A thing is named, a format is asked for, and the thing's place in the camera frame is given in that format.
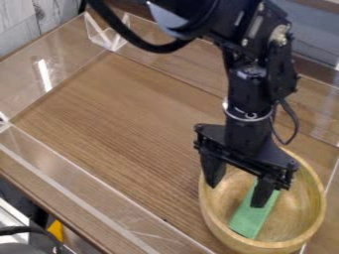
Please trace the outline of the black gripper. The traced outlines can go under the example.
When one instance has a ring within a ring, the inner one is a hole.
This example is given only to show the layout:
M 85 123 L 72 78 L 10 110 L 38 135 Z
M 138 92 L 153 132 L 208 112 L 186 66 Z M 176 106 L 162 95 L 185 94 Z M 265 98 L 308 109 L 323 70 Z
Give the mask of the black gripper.
M 213 189 L 232 165 L 257 177 L 251 207 L 264 208 L 275 190 L 291 187 L 297 161 L 272 141 L 272 119 L 241 122 L 228 119 L 224 125 L 194 125 L 194 149 L 208 186 Z

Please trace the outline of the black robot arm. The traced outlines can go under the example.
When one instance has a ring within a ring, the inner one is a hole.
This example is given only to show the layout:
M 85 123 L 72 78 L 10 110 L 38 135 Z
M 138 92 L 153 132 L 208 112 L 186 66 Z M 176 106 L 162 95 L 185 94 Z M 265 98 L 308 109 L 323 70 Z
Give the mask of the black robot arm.
M 216 187 L 232 165 L 257 177 L 252 207 L 288 189 L 299 164 L 273 129 L 276 108 L 296 91 L 291 22 L 269 0 L 148 0 L 162 31 L 181 40 L 206 37 L 223 53 L 228 95 L 223 125 L 197 124 L 194 148 L 205 182 Z

